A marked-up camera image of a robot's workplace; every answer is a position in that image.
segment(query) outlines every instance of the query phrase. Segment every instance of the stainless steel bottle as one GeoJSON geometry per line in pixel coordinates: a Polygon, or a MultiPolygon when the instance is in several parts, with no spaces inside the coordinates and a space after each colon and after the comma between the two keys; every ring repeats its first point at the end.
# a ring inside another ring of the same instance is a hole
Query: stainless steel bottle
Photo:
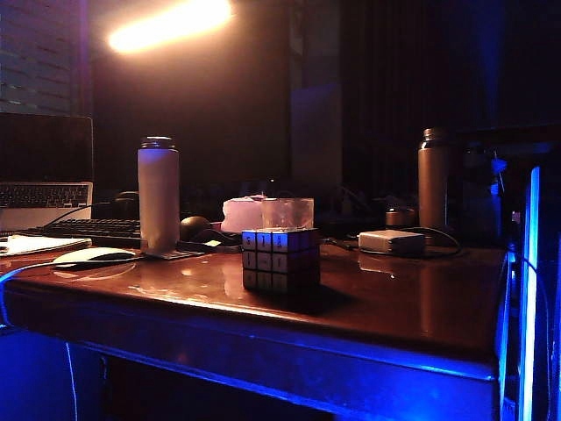
{"type": "Polygon", "coordinates": [[[419,224],[448,232],[449,176],[451,144],[444,129],[431,128],[423,133],[418,151],[419,163],[419,224]]]}
{"type": "Polygon", "coordinates": [[[138,150],[141,250],[163,255],[179,240],[179,153],[170,138],[147,137],[138,150]]]}

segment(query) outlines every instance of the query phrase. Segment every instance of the power adapter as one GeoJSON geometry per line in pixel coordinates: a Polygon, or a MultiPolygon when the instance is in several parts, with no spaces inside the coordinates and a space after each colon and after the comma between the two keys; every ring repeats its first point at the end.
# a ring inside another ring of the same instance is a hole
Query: power adapter
{"type": "Polygon", "coordinates": [[[382,230],[359,234],[359,249],[369,253],[418,255],[424,253],[424,235],[416,232],[382,230]]]}

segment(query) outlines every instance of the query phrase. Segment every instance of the keyboard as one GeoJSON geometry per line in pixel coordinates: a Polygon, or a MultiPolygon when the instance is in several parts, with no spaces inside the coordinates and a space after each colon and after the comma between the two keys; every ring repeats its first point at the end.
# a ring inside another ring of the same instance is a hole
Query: keyboard
{"type": "Polygon", "coordinates": [[[0,184],[0,208],[75,208],[86,205],[81,184],[0,184]]]}
{"type": "Polygon", "coordinates": [[[65,219],[25,232],[47,237],[88,238],[95,246],[140,248],[137,219],[65,219]]]}

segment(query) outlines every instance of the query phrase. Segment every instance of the rubik's cube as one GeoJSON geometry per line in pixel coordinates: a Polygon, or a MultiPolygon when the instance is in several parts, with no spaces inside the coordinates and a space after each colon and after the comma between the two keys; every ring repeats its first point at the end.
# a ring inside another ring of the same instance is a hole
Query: rubik's cube
{"type": "Polygon", "coordinates": [[[316,286],[317,229],[262,229],[242,232],[244,287],[290,293],[316,286]]]}

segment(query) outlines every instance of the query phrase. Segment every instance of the glass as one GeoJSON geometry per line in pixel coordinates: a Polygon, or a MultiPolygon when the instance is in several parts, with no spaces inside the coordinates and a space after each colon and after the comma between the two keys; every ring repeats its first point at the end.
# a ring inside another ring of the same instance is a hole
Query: glass
{"type": "Polygon", "coordinates": [[[262,203],[263,228],[313,228],[314,199],[267,198],[262,203]]]}

